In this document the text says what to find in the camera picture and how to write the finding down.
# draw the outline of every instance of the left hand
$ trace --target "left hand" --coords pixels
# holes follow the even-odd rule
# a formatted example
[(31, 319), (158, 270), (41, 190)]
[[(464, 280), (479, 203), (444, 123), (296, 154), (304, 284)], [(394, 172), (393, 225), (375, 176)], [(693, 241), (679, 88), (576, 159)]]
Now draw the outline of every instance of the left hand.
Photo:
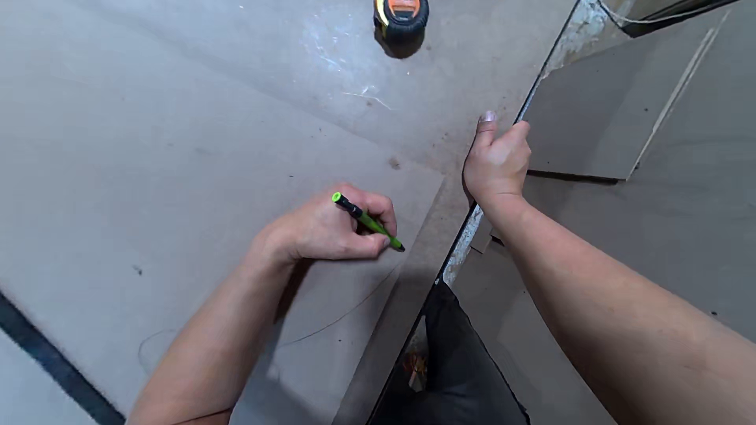
[(394, 206), (388, 197), (342, 183), (272, 222), (258, 238), (263, 239), (266, 249), (276, 250), (291, 261), (301, 258), (378, 257), (389, 245), (387, 236), (377, 233), (357, 234), (357, 220), (331, 200), (334, 192), (343, 193), (354, 205), (381, 221), (392, 236), (396, 236)]

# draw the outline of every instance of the forearm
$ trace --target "forearm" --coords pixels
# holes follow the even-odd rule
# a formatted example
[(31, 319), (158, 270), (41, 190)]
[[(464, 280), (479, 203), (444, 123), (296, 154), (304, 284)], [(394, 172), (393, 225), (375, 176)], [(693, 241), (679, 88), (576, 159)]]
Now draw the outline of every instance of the forearm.
[(176, 337), (129, 423), (181, 423), (230, 416), (273, 324), (293, 262), (253, 242), (240, 265)]
[(754, 413), (746, 402), (753, 344), (521, 197), (482, 207), (557, 342), (615, 419), (704, 423)]

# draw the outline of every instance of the curved line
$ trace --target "curved line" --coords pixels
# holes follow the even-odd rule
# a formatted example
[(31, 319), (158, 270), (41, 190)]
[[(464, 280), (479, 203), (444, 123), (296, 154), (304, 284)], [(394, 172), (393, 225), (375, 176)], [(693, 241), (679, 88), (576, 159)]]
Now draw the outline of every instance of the curved line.
[(370, 297), (372, 297), (372, 296), (373, 296), (373, 294), (375, 294), (375, 292), (377, 292), (377, 291), (378, 291), (378, 289), (379, 289), (379, 288), (380, 288), (380, 287), (381, 287), (381, 286), (382, 286), (382, 285), (383, 285), (383, 284), (384, 284), (384, 283), (385, 283), (385, 282), (386, 282), (386, 281), (387, 281), (387, 280), (388, 280), (388, 279), (389, 279), (389, 278), (391, 277), (391, 275), (393, 275), (393, 274), (394, 274), (394, 271), (395, 271), (395, 270), (396, 270), (396, 269), (397, 269), (398, 267), (399, 267), (399, 264), (397, 264), (397, 265), (396, 265), (396, 266), (395, 266), (394, 268), (392, 268), (392, 269), (391, 269), (391, 271), (389, 272), (389, 275), (388, 275), (388, 276), (386, 276), (385, 278), (383, 278), (383, 279), (382, 279), (382, 280), (380, 281), (380, 283), (379, 283), (378, 285), (376, 285), (376, 289), (374, 289), (374, 290), (373, 290), (372, 292), (370, 292), (370, 293), (369, 293), (369, 294), (368, 294), (368, 295), (367, 295), (367, 296), (366, 296), (366, 297), (365, 297), (365, 298), (364, 298), (364, 299), (363, 299), (362, 301), (360, 301), (360, 302), (359, 302), (359, 304), (357, 304), (356, 306), (354, 306), (354, 307), (353, 307), (352, 309), (350, 309), (350, 310), (349, 310), (348, 312), (344, 313), (344, 314), (343, 314), (343, 315), (342, 315), (342, 316), (341, 316), (340, 318), (337, 318), (337, 319), (336, 319), (335, 321), (333, 321), (333, 322), (331, 322), (331, 323), (329, 323), (329, 324), (325, 325), (324, 327), (322, 327), (321, 329), (318, 329), (318, 330), (316, 330), (316, 331), (315, 331), (315, 332), (313, 332), (313, 333), (310, 333), (309, 335), (305, 335), (305, 336), (303, 336), (303, 337), (301, 337), (301, 338), (297, 338), (297, 339), (296, 339), (296, 340), (294, 340), (294, 341), (289, 341), (288, 343), (284, 343), (284, 344), (281, 344), (281, 345), (279, 345), (278, 347), (276, 347), (276, 349), (281, 349), (281, 348), (283, 348), (283, 347), (285, 347), (285, 346), (290, 346), (290, 345), (292, 345), (292, 344), (294, 344), (294, 343), (298, 343), (299, 341), (302, 341), (302, 340), (306, 340), (307, 338), (309, 338), (309, 337), (312, 337), (313, 335), (315, 335), (315, 334), (317, 334), (317, 333), (320, 333), (320, 332), (322, 332), (322, 331), (324, 331), (324, 330), (328, 329), (329, 327), (331, 327), (331, 326), (333, 326), (333, 325), (335, 325), (335, 324), (339, 323), (339, 321), (341, 321), (341, 319), (345, 318), (345, 317), (346, 317), (347, 315), (349, 315), (349, 313), (351, 313), (351, 312), (353, 312), (354, 310), (356, 310), (356, 309), (357, 309), (357, 308), (358, 308), (359, 306), (363, 305), (363, 304), (365, 303), (365, 301), (367, 301), (367, 300), (368, 300), (368, 299), (369, 299)]
[(158, 330), (156, 333), (153, 333), (152, 335), (148, 336), (147, 338), (144, 338), (142, 340), (142, 342), (139, 343), (139, 348), (137, 349), (137, 361), (139, 361), (139, 365), (141, 366), (142, 371), (147, 376), (150, 375), (150, 372), (147, 371), (147, 366), (144, 365), (144, 360), (142, 359), (141, 350), (142, 350), (142, 348), (144, 348), (144, 344), (147, 343), (147, 341), (152, 340), (154, 337), (157, 337), (158, 335), (160, 335), (161, 333), (164, 333), (164, 332), (176, 332), (176, 329), (162, 329), (162, 330)]

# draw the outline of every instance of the black stripe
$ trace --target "black stripe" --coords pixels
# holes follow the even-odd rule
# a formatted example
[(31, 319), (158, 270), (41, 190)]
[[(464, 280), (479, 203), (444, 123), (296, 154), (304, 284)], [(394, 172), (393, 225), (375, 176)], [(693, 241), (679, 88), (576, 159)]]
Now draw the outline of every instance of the black stripe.
[(126, 419), (0, 293), (0, 328), (50, 374), (52, 379), (100, 425), (123, 425)]

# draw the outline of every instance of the right hand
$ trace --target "right hand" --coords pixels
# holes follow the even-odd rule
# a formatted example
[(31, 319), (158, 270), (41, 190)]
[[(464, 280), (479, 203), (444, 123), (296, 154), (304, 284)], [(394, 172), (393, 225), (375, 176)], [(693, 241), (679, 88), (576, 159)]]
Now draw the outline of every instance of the right hand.
[(501, 194), (522, 196), (522, 184), (528, 171), (530, 147), (525, 137), (530, 125), (520, 121), (495, 138), (496, 119), (496, 113), (491, 111), (481, 116), (465, 161), (465, 184), (478, 203), (487, 203)]

